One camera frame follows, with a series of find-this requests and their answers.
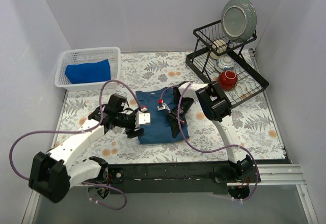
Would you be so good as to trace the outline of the teal blue t shirt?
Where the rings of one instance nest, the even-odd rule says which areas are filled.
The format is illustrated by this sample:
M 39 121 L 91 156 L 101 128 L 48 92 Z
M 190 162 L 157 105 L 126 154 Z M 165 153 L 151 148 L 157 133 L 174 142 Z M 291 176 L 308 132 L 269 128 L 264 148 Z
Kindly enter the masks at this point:
M 183 141 L 183 136 L 180 133 L 173 138 L 167 111 L 159 111 L 157 109 L 160 98 L 163 99 L 170 109 L 177 106 L 174 102 L 172 89 L 165 87 L 151 92 L 136 91 L 135 94 L 140 104 L 149 109 L 151 117 L 150 125 L 143 126 L 144 134 L 138 137 L 141 145 L 167 144 Z

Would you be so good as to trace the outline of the black wire dish rack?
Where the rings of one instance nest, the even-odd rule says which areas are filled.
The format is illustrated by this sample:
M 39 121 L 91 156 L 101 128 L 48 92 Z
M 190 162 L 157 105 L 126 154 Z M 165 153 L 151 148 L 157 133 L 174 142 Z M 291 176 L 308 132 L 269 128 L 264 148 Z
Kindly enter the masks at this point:
M 194 29 L 193 34 L 197 38 L 195 50 L 186 56 L 185 63 L 204 83 L 216 80 L 220 74 L 215 69 L 216 60 L 210 57 L 211 51 L 219 57 L 226 54 L 234 60 L 234 72 L 237 74 L 238 83 L 234 89 L 225 92 L 233 108 L 260 94 L 268 87 L 268 81 L 256 70 L 252 60 L 253 50 L 244 49 L 246 44 L 257 39 L 256 33 L 253 33 L 249 40 L 236 43 L 227 38 L 222 30 L 222 23 L 218 20 Z M 223 39 L 227 43 L 226 51 L 221 54 L 216 53 L 212 48 L 213 42 L 218 39 Z

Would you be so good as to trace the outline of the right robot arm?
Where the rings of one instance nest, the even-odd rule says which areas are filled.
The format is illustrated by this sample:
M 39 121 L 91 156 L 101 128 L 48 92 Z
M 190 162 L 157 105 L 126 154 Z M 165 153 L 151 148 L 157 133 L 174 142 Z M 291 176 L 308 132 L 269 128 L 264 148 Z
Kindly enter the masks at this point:
M 217 82 L 198 84 L 184 81 L 172 86 L 176 107 L 168 111 L 171 122 L 172 137 L 182 135 L 184 141 L 200 153 L 214 153 L 225 149 L 229 162 L 229 178 L 242 182 L 249 178 L 254 166 L 250 152 L 239 144 L 239 139 L 231 116 L 231 102 Z M 195 100 L 199 101 L 202 112 L 217 128 L 224 146 L 215 150 L 204 151 L 195 148 L 183 133 L 185 115 Z

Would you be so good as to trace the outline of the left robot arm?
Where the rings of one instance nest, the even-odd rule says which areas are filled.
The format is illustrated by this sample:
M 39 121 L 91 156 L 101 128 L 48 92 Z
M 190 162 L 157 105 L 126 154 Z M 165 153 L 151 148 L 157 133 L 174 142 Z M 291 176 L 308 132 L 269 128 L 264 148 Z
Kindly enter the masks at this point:
M 92 143 L 115 127 L 124 128 L 128 138 L 143 135 L 141 126 L 150 124 L 147 107 L 143 105 L 133 110 L 126 108 L 125 104 L 125 97 L 111 95 L 108 103 L 97 107 L 88 116 L 77 134 L 47 153 L 36 154 L 29 187 L 53 203 L 58 203 L 70 188 L 87 180 L 91 183 L 109 183 L 112 175 L 104 159 L 91 156 L 80 164 L 75 164 L 75 161 Z

